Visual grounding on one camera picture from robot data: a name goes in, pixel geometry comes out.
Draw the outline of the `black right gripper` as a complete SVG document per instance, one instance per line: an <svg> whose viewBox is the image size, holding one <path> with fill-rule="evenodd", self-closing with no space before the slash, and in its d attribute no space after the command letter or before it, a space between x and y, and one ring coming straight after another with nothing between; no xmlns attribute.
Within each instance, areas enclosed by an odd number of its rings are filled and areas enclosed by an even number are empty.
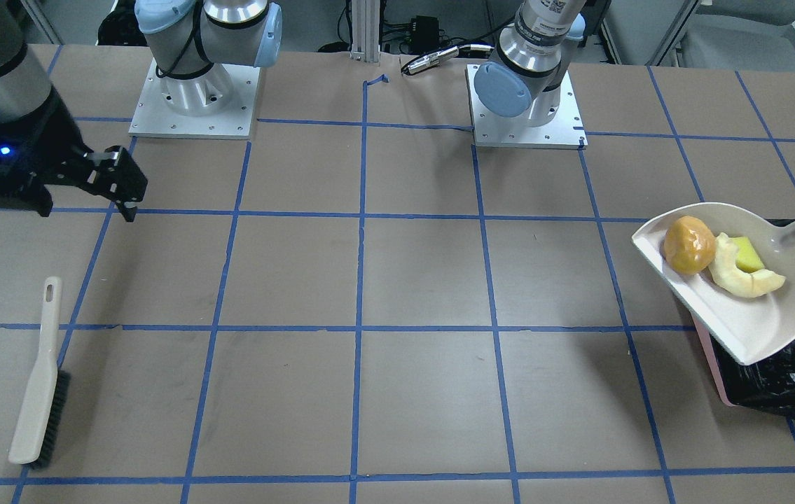
<svg viewBox="0 0 795 504"><path fill-rule="evenodd" d="M73 116L57 94L35 111L0 124L0 209L53 209L49 185L76 186L112 201L126 223L133 223L148 179L128 149L86 146Z"/></svg>

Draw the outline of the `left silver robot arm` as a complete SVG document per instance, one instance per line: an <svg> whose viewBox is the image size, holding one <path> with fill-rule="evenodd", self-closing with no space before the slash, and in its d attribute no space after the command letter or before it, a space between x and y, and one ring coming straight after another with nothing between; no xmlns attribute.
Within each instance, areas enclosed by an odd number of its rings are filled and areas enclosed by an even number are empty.
<svg viewBox="0 0 795 504"><path fill-rule="evenodd" d="M586 22L586 1L523 1L497 30L482 64L467 67L478 147L586 149L579 103L567 70ZM795 20L795 1L697 1L691 10L782 26Z"/></svg>

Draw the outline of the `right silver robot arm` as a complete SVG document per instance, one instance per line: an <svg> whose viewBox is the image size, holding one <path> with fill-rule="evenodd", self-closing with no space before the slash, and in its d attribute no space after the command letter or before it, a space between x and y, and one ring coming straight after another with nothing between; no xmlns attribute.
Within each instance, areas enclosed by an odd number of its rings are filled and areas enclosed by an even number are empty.
<svg viewBox="0 0 795 504"><path fill-rule="evenodd" d="M153 79L170 111L211 115L234 99L228 66L271 67L282 10L270 1L134 1L132 21L153 52ZM53 209L50 185L108 199L126 221L148 181L128 150L96 152L20 27L0 2L0 209Z"/></svg>

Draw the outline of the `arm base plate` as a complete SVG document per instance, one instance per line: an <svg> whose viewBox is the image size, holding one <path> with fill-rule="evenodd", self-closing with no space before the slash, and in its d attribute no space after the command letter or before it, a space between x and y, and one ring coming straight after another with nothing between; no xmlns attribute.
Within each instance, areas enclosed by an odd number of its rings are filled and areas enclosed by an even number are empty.
<svg viewBox="0 0 795 504"><path fill-rule="evenodd" d="M160 78L151 63L132 113L132 137L250 140L262 70L215 64L190 80Z"/></svg>
<svg viewBox="0 0 795 504"><path fill-rule="evenodd" d="M466 67L474 143L477 147L583 150L588 146L570 73L565 73L552 99L535 99L528 111L500 117L481 102L473 80L477 64Z"/></svg>

